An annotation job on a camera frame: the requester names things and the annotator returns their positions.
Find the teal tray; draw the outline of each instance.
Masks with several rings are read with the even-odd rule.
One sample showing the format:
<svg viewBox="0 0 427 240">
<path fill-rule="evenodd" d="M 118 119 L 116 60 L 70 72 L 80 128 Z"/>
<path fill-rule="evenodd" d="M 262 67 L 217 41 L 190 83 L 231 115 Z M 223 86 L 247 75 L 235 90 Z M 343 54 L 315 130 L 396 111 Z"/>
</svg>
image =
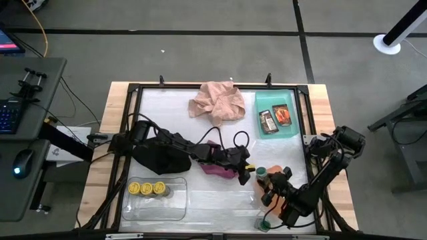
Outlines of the teal tray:
<svg viewBox="0 0 427 240">
<path fill-rule="evenodd" d="M 286 104 L 288 106 L 289 114 L 292 124 L 290 126 L 281 126 L 276 119 L 273 112 L 274 105 Z M 294 102 L 292 101 L 292 94 L 290 90 L 269 90 L 257 91 L 255 94 L 256 106 L 256 119 L 258 123 L 258 130 L 262 139 L 279 139 L 293 137 L 300 132 L 298 121 L 295 114 Z M 274 123 L 277 125 L 279 131 L 277 133 L 265 134 L 261 128 L 260 112 L 270 110 L 272 113 Z"/>
</svg>

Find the keyboard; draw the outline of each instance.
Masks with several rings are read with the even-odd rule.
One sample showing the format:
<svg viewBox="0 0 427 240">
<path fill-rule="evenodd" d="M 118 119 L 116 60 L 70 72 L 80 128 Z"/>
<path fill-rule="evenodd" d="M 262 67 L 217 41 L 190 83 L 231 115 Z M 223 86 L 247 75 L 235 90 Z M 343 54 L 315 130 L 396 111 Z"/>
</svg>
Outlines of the keyboard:
<svg viewBox="0 0 427 240">
<path fill-rule="evenodd" d="M 0 100 L 0 134 L 15 134 L 21 120 L 20 99 Z"/>
</svg>

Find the clear plastic container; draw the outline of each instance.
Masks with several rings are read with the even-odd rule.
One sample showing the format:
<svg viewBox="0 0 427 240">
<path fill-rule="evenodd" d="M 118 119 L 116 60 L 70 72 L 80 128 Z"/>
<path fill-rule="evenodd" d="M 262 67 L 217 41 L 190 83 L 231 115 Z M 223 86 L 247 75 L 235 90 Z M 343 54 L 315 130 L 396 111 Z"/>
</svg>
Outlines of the clear plastic container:
<svg viewBox="0 0 427 240">
<path fill-rule="evenodd" d="M 276 116 L 274 116 L 273 106 L 281 104 L 286 104 L 288 106 L 292 122 L 292 124 L 289 126 L 281 126 L 277 122 Z M 255 94 L 255 106 L 258 129 L 260 131 L 260 137 L 262 139 L 289 138 L 300 132 L 295 114 L 295 105 L 292 98 L 292 92 L 290 90 L 257 91 Z M 276 123 L 276 126 L 279 129 L 277 133 L 265 134 L 264 131 L 262 131 L 259 112 L 266 110 L 270 110 L 270 113 L 272 114 L 274 122 Z"/>
<path fill-rule="evenodd" d="M 162 181 L 169 188 L 167 196 L 143 196 L 133 195 L 128 190 L 125 192 L 122 216 L 128 221 L 145 220 L 181 220 L 187 211 L 187 181 L 182 177 L 177 178 L 140 178 L 132 177 L 126 185 L 126 189 L 133 182 L 139 184 L 155 184 Z"/>
</svg>

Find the computer mouse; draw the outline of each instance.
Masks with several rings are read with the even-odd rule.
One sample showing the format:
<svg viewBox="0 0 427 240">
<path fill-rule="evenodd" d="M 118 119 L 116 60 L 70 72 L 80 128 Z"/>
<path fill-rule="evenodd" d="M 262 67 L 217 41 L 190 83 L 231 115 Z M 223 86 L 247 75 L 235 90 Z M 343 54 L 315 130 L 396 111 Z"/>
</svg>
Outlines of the computer mouse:
<svg viewBox="0 0 427 240">
<path fill-rule="evenodd" d="M 31 149 L 24 149 L 20 151 L 13 161 L 12 172 L 13 175 L 18 178 L 26 178 L 31 172 L 31 165 L 33 160 L 34 151 Z"/>
</svg>

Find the beige cloth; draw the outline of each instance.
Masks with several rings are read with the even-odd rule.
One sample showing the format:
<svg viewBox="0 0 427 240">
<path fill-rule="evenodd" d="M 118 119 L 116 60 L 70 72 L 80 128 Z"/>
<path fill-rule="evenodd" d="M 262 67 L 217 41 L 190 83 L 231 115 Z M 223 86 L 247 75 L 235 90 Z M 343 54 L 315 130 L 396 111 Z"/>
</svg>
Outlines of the beige cloth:
<svg viewBox="0 0 427 240">
<path fill-rule="evenodd" d="M 219 127 L 223 120 L 238 120 L 245 115 L 245 101 L 232 81 L 207 82 L 188 103 L 190 117 L 210 113 L 213 126 Z"/>
</svg>

